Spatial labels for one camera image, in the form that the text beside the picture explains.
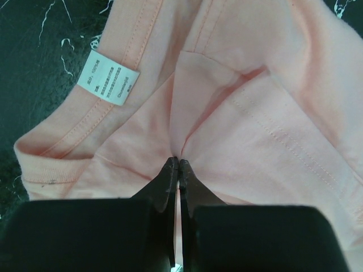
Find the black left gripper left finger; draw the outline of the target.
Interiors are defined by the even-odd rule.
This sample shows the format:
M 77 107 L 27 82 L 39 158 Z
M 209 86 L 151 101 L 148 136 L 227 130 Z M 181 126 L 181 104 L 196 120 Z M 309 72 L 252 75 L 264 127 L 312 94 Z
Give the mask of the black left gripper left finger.
M 130 198 L 31 201 L 1 239 L 2 271 L 170 271 L 177 158 Z

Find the salmon pink t shirt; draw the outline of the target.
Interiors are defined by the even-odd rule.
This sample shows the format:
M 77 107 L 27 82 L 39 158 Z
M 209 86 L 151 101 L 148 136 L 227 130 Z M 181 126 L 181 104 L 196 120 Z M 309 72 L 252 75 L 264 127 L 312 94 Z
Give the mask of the salmon pink t shirt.
M 362 38 L 323 1 L 114 1 L 97 51 L 138 79 L 16 141 L 31 200 L 130 197 L 176 156 L 229 204 L 317 207 L 362 270 Z

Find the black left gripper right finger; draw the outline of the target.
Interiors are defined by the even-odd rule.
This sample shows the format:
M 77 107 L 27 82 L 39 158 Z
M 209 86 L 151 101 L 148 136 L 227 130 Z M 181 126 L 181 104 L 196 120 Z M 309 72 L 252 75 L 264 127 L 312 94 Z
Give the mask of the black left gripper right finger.
M 228 205 L 179 164 L 185 271 L 347 271 L 335 233 L 314 207 Z

